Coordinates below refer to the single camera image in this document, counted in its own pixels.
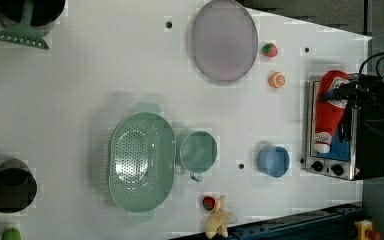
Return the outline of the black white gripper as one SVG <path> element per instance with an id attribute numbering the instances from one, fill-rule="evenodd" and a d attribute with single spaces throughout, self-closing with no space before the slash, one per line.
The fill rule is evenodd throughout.
<path id="1" fill-rule="evenodd" d="M 375 102 L 384 105 L 384 78 L 363 74 L 361 78 L 355 79 L 355 83 L 343 84 L 322 93 L 318 96 L 318 101 L 342 101 L 355 99 L 355 97 L 358 105 Z"/>

